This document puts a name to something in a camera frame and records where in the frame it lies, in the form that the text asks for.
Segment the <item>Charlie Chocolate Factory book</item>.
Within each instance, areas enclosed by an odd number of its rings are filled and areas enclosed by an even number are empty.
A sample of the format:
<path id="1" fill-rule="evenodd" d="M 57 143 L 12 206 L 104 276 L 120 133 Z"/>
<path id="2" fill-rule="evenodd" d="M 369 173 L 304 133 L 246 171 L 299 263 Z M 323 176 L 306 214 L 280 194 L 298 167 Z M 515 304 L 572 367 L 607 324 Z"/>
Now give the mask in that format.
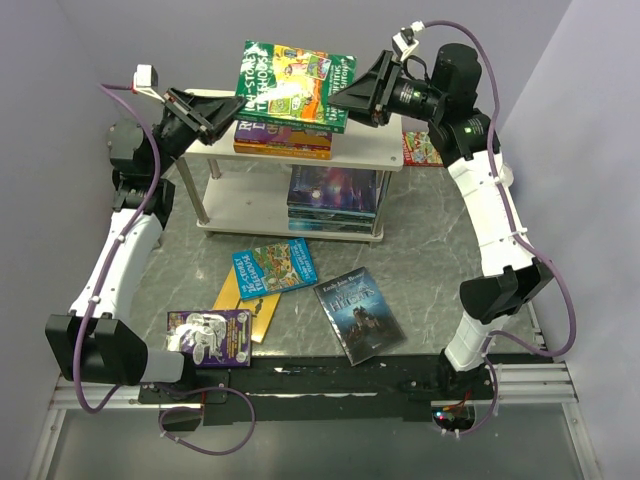
<path id="1" fill-rule="evenodd" d="M 330 150 L 332 134 L 313 129 L 238 121 L 234 141 L 246 144 Z"/>

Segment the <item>orange Treehouse book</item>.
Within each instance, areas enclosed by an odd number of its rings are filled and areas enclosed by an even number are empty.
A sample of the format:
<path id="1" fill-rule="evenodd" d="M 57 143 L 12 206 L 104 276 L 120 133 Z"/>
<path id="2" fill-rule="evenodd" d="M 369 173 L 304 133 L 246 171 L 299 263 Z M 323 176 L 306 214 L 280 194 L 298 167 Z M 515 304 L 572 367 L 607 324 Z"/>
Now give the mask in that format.
<path id="1" fill-rule="evenodd" d="M 233 143 L 233 149 L 236 153 L 266 155 L 277 157 L 291 157 L 317 160 L 330 160 L 332 154 L 330 150 L 323 149 L 305 149 L 286 146 L 273 146 L 267 144 L 252 143 Z"/>

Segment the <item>green 104-Storey Treehouse book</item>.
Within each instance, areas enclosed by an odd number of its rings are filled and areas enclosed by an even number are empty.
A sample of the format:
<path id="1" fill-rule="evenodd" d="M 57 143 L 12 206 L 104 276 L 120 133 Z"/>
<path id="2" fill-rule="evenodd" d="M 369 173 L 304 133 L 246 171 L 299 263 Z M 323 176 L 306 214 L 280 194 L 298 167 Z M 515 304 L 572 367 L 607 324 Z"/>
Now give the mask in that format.
<path id="1" fill-rule="evenodd" d="M 246 100 L 239 121 L 342 134 L 348 114 L 329 97 L 355 80 L 357 59 L 247 40 L 236 94 Z"/>

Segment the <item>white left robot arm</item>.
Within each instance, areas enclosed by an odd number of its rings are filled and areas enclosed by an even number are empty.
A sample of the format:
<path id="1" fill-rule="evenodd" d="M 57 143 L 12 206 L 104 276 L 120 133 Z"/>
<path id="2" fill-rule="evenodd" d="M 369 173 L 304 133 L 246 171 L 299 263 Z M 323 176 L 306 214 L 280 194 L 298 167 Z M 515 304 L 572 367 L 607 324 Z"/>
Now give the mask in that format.
<path id="1" fill-rule="evenodd" d="M 194 362 L 184 353 L 154 349 L 128 325 L 133 295 L 148 257 L 173 208 L 174 184 L 164 179 L 194 142 L 213 145 L 246 101 L 241 96 L 199 96 L 170 88 L 162 116 L 149 125 L 136 112 L 107 132 L 115 188 L 109 232 L 81 294 L 65 314 L 47 320 L 45 335 L 62 376 L 88 404 L 86 383 L 162 384 L 185 402 L 198 389 Z"/>

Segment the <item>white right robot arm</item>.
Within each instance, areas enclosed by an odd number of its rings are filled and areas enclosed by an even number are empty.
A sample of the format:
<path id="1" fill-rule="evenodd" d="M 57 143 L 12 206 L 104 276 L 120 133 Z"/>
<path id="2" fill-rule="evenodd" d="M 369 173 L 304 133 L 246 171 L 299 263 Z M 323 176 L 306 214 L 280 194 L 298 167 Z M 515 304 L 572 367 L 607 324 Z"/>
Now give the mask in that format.
<path id="1" fill-rule="evenodd" d="M 525 229 L 511 200 L 508 175 L 491 119 L 475 105 L 477 87 L 489 68 L 480 48 L 441 47 L 432 72 L 418 80 L 392 52 L 329 97 L 350 119 L 377 128 L 394 114 L 427 123 L 431 142 L 455 182 L 471 218 L 482 274 L 459 287 L 463 316 L 439 359 L 437 386 L 461 397 L 483 364 L 490 332 L 502 330 L 552 278 L 523 245 Z"/>

